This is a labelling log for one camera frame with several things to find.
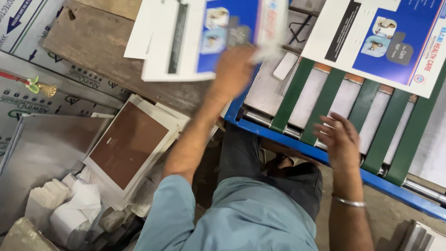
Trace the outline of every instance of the man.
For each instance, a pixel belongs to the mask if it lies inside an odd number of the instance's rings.
[[[281,178],[262,175],[258,138],[230,125],[212,206],[193,224],[195,199],[190,185],[194,172],[217,116],[249,81],[254,52],[243,46],[222,54],[201,109],[166,161],[164,179],[135,250],[317,250],[314,221],[322,190],[320,171],[305,163],[289,167]],[[332,251],[371,251],[359,173],[359,136],[348,120],[337,114],[332,117],[321,117],[332,128],[315,125],[314,131],[327,144],[333,168],[330,247]]]

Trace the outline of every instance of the floor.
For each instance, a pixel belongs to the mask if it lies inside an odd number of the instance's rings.
[[[198,204],[195,212],[196,221],[211,206],[212,194],[216,188],[220,151],[221,144],[214,142],[213,146],[206,150],[195,173],[192,189]],[[328,251],[330,250],[328,219],[332,192],[332,169],[326,166],[321,166],[320,169],[323,175],[323,195],[321,209],[316,220],[317,236],[315,241],[320,251]],[[435,188],[434,184],[425,180],[416,177],[410,178]],[[370,187],[366,186],[364,193],[368,204],[370,228],[377,251],[397,251],[412,219],[446,234],[446,222],[426,216]]]

